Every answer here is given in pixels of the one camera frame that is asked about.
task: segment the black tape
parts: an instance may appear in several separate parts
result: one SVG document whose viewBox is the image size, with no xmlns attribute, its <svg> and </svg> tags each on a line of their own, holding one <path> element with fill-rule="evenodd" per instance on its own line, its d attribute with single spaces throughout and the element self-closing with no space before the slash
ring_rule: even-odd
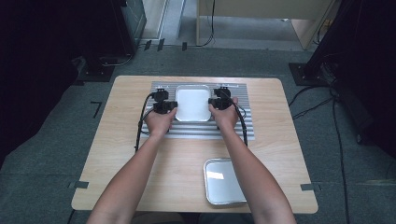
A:
<svg viewBox="0 0 396 224">
<path fill-rule="evenodd" d="M 181 50 L 184 51 L 187 49 L 187 42 L 183 42 L 183 46 L 181 47 Z"/>
<path fill-rule="evenodd" d="M 69 184 L 70 189 L 87 189 L 90 182 L 76 181 Z"/>
<path fill-rule="evenodd" d="M 95 114 L 93 115 L 93 118 L 96 118 L 96 115 L 98 115 L 99 109 L 102 106 L 102 102 L 95 102 L 95 101 L 91 101 L 91 104 L 98 104 L 98 107 L 96 108 Z"/>
<path fill-rule="evenodd" d="M 150 46 L 151 46 L 151 40 L 146 42 L 145 50 L 148 50 Z"/>
<path fill-rule="evenodd" d="M 313 184 L 302 184 L 301 190 L 306 191 L 306 190 L 314 190 L 314 185 Z"/>
<path fill-rule="evenodd" d="M 165 42 L 165 39 L 164 39 L 164 38 L 160 40 L 160 43 L 158 44 L 158 49 L 157 49 L 157 51 L 163 50 L 163 42 Z"/>
</svg>

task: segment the silver tray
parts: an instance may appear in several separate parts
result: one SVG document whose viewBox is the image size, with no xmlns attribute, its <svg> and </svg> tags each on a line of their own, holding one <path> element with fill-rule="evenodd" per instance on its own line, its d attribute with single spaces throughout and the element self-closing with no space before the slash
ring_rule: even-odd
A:
<svg viewBox="0 0 396 224">
<path fill-rule="evenodd" d="M 176 88 L 177 113 L 179 121 L 208 121 L 208 99 L 211 97 L 209 87 L 205 85 L 183 85 Z"/>
<path fill-rule="evenodd" d="M 214 205 L 245 203 L 231 159 L 210 159 L 205 162 L 206 198 Z"/>
</svg>

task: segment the forearm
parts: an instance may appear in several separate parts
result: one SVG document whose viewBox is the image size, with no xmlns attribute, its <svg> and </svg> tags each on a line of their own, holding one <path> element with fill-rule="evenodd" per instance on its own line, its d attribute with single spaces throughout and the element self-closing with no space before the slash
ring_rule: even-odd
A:
<svg viewBox="0 0 396 224">
<path fill-rule="evenodd" d="M 290 204 L 267 168 L 247 148 L 233 128 L 223 128 L 221 134 L 255 222 L 294 223 Z"/>
<path fill-rule="evenodd" d="M 99 198 L 88 223 L 130 223 L 149 180 L 163 137 L 150 137 L 117 172 Z"/>
</svg>

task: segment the table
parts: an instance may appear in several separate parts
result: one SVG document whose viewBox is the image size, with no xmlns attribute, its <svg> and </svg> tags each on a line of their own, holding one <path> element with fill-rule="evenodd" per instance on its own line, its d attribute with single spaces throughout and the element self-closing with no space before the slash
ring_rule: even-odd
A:
<svg viewBox="0 0 396 224">
<path fill-rule="evenodd" d="M 134 155 L 141 108 L 152 81 L 246 83 L 255 132 L 251 151 L 267 166 L 294 213 L 315 213 L 318 204 L 294 129 L 282 84 L 275 78 L 117 77 L 106 103 L 72 206 L 92 210 L 114 174 Z M 248 205 L 211 206 L 205 197 L 204 163 L 229 157 L 222 140 L 165 138 L 137 211 L 249 212 Z"/>
<path fill-rule="evenodd" d="M 197 0 L 196 44 L 200 45 L 200 17 L 211 16 L 214 0 Z M 335 0 L 216 0 L 215 16 L 293 19 L 291 23 L 303 49 L 332 10 Z"/>
</svg>

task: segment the person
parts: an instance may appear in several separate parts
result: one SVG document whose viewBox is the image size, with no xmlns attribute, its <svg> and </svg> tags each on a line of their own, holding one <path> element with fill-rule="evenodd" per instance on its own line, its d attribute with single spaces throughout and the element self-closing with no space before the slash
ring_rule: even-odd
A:
<svg viewBox="0 0 396 224">
<path fill-rule="evenodd" d="M 225 110 L 217 110 L 209 105 L 209 110 L 229 151 L 254 222 L 296 223 L 290 204 L 274 177 L 235 132 L 234 126 L 238 120 L 235 108 L 230 106 Z M 165 115 L 154 112 L 148 114 L 145 122 L 149 138 L 107 185 L 88 223 L 131 223 L 160 144 L 171 128 L 176 112 L 175 108 Z"/>
</svg>

